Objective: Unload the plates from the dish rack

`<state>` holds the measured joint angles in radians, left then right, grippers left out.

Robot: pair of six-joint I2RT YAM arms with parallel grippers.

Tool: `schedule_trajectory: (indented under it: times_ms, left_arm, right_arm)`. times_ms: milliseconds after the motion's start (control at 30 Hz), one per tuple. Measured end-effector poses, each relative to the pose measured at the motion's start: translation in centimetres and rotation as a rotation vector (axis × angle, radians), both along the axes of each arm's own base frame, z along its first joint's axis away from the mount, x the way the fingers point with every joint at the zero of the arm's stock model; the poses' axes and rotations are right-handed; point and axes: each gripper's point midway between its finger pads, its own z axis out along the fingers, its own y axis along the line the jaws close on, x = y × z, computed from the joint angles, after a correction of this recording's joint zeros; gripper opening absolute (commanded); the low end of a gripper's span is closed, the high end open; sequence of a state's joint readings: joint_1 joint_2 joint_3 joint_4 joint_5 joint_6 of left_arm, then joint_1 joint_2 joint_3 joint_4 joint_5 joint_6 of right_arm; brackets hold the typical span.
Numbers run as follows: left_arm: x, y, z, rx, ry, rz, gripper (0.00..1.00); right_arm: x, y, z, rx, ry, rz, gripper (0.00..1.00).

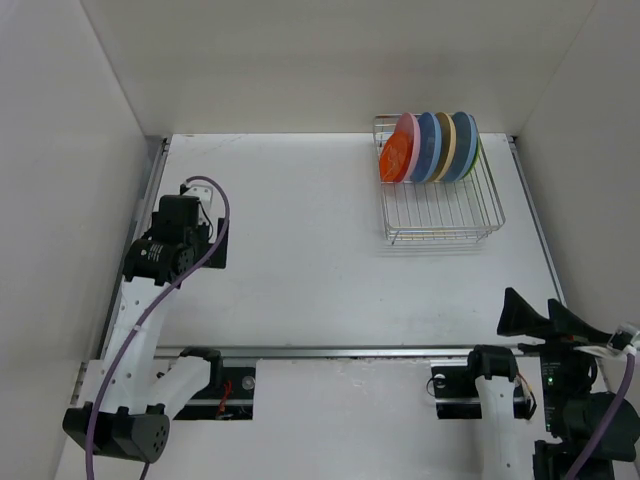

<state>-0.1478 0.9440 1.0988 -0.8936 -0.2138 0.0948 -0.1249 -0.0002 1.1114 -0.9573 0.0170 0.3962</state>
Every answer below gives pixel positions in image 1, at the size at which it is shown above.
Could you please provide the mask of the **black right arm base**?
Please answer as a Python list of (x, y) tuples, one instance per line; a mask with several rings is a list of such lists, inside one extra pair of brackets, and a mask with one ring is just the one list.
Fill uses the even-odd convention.
[[(435, 366), (426, 390), (435, 399), (439, 420), (479, 420), (482, 418), (479, 394), (465, 366)], [(516, 419), (531, 420), (537, 400), (521, 375), (514, 382), (513, 413)]]

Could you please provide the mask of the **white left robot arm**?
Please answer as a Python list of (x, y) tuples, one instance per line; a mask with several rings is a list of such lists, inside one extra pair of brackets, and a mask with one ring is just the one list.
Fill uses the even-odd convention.
[(210, 220), (212, 197), (204, 185), (162, 196), (149, 229), (125, 256), (120, 306), (97, 384), (63, 419), (88, 468), (97, 456), (156, 462), (187, 402), (223, 387), (223, 360), (211, 347), (187, 347), (166, 373), (153, 375), (160, 333), (182, 282), (200, 268), (226, 265), (228, 221)]

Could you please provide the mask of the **light blue plate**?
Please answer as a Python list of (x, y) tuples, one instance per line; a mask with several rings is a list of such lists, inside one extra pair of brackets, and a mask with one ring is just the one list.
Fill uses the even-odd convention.
[(418, 118), (420, 149), (418, 160), (410, 176), (414, 183), (427, 182), (436, 170), (442, 147), (442, 130), (432, 112), (424, 112)]

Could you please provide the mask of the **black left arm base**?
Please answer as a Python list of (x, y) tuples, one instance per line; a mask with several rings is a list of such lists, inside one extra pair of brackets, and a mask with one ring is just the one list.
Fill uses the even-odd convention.
[(225, 367), (220, 381), (197, 392), (176, 415), (181, 421), (253, 419), (256, 369)]

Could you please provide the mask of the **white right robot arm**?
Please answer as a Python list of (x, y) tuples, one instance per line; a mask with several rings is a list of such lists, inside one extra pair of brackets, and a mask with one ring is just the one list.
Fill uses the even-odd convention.
[(519, 348), (540, 360), (542, 411), (554, 440), (535, 441), (532, 464), (524, 465), (514, 413), (522, 378), (516, 358), (506, 347), (475, 346), (463, 381), (480, 401), (482, 478), (612, 479), (615, 463), (635, 461), (639, 415), (625, 396), (639, 354), (637, 325), (606, 333), (555, 299), (542, 316), (508, 287), (497, 333), (537, 339)]

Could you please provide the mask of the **orange plate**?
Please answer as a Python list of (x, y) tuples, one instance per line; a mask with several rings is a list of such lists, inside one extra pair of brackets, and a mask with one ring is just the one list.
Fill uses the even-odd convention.
[(379, 158), (379, 176), (384, 183), (398, 183), (411, 154), (411, 142), (405, 132), (394, 132), (386, 141)]

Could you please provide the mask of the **green plate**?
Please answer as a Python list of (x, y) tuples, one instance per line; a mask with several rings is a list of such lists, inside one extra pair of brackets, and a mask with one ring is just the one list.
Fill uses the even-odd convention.
[(469, 176), (471, 174), (471, 172), (473, 171), (473, 169), (475, 168), (475, 165), (476, 165), (476, 163), (477, 163), (477, 161), (479, 159), (479, 156), (480, 156), (480, 147), (481, 147), (481, 138), (478, 135), (477, 136), (477, 141), (476, 141), (476, 149), (475, 149), (474, 157), (473, 157), (473, 160), (472, 160), (472, 162), (471, 162), (471, 164), (469, 166), (469, 169), (467, 170), (465, 178), (467, 176)]

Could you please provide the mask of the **beige plate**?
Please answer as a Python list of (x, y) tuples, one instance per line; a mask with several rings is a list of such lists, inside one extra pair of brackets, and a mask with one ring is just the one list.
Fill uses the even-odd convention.
[(431, 182), (438, 182), (447, 173), (455, 153), (456, 128), (452, 117), (445, 112), (435, 114), (441, 128), (441, 149), (436, 169), (430, 177)]

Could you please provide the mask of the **pink plate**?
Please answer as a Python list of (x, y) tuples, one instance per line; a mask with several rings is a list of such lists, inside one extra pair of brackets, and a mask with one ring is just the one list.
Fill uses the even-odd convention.
[(421, 132), (416, 116), (412, 113), (403, 113), (394, 129), (395, 133), (401, 133), (408, 140), (405, 159), (401, 164), (401, 169), (394, 181), (396, 183), (406, 182), (410, 180), (420, 152)]

